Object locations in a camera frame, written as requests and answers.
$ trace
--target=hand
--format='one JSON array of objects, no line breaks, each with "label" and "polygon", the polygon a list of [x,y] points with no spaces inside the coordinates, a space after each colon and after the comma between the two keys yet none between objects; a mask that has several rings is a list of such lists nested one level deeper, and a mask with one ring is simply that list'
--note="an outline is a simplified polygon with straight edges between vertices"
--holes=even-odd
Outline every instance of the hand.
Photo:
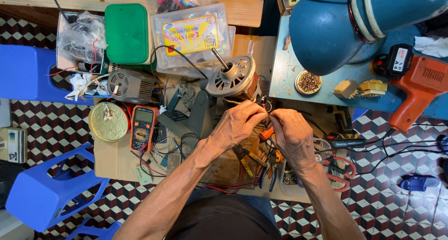
[{"label": "hand", "polygon": [[276,109],[270,116],[276,144],[281,153],[300,175],[315,170],[317,164],[314,155],[313,129],[302,114],[293,109]]},{"label": "hand", "polygon": [[207,138],[207,143],[216,150],[215,158],[248,138],[253,128],[266,117],[266,110],[249,100],[225,111]]}]

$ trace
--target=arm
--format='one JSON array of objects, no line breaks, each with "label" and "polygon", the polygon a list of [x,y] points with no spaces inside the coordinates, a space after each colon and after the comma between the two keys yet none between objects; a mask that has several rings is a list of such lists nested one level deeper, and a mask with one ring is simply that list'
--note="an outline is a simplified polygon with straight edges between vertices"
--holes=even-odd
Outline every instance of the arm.
[{"label": "arm", "polygon": [[266,117],[266,111],[251,101],[227,110],[210,136],[200,140],[193,153],[154,188],[113,239],[163,239],[210,163],[249,137]]},{"label": "arm", "polygon": [[302,180],[317,214],[324,239],[365,239],[352,216],[336,196],[325,176],[324,168],[316,162],[313,129],[292,109],[277,109],[271,113],[277,147]]}]

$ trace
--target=green plastic container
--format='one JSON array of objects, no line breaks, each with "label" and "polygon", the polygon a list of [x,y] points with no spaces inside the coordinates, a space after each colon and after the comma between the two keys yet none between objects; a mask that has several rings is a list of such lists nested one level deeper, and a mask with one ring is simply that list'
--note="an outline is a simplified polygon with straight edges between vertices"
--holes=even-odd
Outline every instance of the green plastic container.
[{"label": "green plastic container", "polygon": [[151,27],[148,11],[143,5],[111,4],[106,7],[104,21],[110,61],[129,65],[151,64]]}]

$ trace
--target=red and white tiled floor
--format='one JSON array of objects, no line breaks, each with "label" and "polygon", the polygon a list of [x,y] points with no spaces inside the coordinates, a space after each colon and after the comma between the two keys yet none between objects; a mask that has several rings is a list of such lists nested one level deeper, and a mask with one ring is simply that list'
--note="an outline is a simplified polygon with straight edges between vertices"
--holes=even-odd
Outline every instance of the red and white tiled floor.
[{"label": "red and white tiled floor", "polygon": [[[24,20],[0,14],[0,43],[25,44],[55,48],[55,31]],[[61,73],[53,82],[67,88],[67,77]],[[83,105],[64,105],[49,102],[12,101],[13,124],[28,130],[28,164],[34,166],[45,160],[68,152],[82,143],[91,142],[88,128],[90,108]],[[389,129],[390,113],[368,111],[355,123],[355,129],[366,139],[380,138]],[[441,120],[419,118],[417,123],[443,124]],[[448,127],[414,126],[409,134],[395,134],[385,144],[434,140],[446,134]],[[424,142],[418,145],[433,145]],[[403,149],[405,145],[387,148],[389,154]],[[371,152],[350,152],[356,161],[358,172],[369,171],[385,156],[380,149]],[[356,220],[367,239],[448,240],[448,189],[447,180],[440,167],[446,155],[427,152],[407,152],[388,158],[371,174],[357,176],[349,190],[342,194],[342,202]],[[70,159],[68,167],[72,174],[90,171],[94,165],[83,157]],[[438,187],[426,192],[408,192],[397,186],[406,174],[429,174],[442,180]],[[72,217],[45,232],[36,232],[41,239],[66,237],[83,218],[92,217],[90,225],[109,227],[115,221],[123,222],[154,188],[139,183],[111,180],[105,199],[99,200]],[[86,191],[83,197],[90,197]],[[271,201],[276,214],[277,226],[284,239],[322,239],[317,217],[311,204],[293,201]]]}]

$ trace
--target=jeans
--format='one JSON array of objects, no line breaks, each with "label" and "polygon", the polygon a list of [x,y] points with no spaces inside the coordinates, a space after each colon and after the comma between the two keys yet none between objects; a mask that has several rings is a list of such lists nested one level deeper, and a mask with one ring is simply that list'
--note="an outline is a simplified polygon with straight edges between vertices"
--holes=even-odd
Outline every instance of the jeans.
[{"label": "jeans", "polygon": [[[190,197],[187,200],[187,203],[185,205],[188,205],[194,201],[212,197],[216,195],[225,195],[223,192],[215,189],[210,188],[198,188],[194,189],[191,193]],[[256,208],[258,211],[261,212],[266,218],[268,218],[274,226],[277,228],[277,222],[274,217],[274,211],[272,210],[271,202],[269,201],[269,198],[267,197],[258,197],[258,196],[252,196],[252,195],[239,195],[237,196],[243,198],[246,202],[251,204],[254,208]]]}]

